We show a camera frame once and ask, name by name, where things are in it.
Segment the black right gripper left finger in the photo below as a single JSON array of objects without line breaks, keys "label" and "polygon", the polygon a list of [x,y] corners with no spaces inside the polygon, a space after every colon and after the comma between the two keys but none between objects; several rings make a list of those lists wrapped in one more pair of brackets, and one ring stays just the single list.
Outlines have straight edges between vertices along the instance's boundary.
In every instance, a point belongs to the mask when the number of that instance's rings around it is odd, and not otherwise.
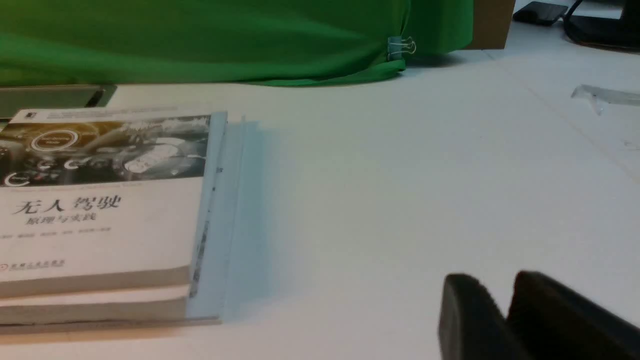
[{"label": "black right gripper left finger", "polygon": [[465,273],[444,278],[438,340],[442,360],[531,358],[486,287]]}]

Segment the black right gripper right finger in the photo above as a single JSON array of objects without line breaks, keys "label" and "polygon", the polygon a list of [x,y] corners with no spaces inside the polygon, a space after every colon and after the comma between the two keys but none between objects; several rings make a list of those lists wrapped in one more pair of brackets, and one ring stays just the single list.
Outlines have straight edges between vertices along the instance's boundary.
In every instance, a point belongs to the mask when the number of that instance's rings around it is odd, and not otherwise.
[{"label": "black right gripper right finger", "polygon": [[516,274],[506,323],[535,360],[637,360],[640,331],[537,271]]}]

